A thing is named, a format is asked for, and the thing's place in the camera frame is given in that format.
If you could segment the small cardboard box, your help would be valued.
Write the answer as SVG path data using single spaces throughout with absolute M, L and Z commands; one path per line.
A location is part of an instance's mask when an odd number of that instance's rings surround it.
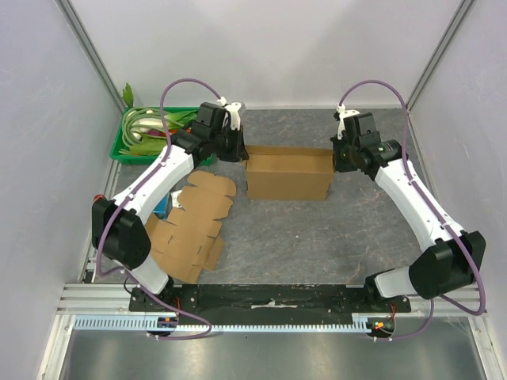
M 236 195 L 235 183 L 204 171 L 187 178 L 165 220 L 151 216 L 146 224 L 151 257 L 170 277 L 195 284 L 203 270 L 212 271 L 225 241 L 219 236 Z

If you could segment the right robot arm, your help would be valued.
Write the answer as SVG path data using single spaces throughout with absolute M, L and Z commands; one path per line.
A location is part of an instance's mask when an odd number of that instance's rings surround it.
M 475 283 L 485 238 L 478 231 L 468 233 L 444 211 L 415 173 L 402 145 L 381 139 L 370 112 L 340 107 L 334 117 L 338 121 L 337 134 L 330 139 L 334 170 L 360 170 L 384 190 L 421 249 L 410 266 L 370 275 L 362 294 L 364 305 L 378 312 L 401 295 L 433 299 Z

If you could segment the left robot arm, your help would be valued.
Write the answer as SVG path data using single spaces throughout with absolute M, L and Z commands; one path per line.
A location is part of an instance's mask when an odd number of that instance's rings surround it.
M 97 262 L 108 257 L 147 291 L 147 303 L 157 311 L 173 305 L 170 278 L 150 255 L 145 224 L 162 197 L 200 163 L 215 155 L 224 162 L 247 159 L 241 117 L 246 106 L 220 99 L 204 102 L 196 119 L 170 137 L 154 162 L 112 199 L 94 200 L 92 245 Z

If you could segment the large cardboard box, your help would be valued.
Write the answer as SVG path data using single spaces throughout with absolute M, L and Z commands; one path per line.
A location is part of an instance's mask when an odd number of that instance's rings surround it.
M 333 151 L 248 146 L 246 194 L 251 200 L 323 201 L 334 178 Z

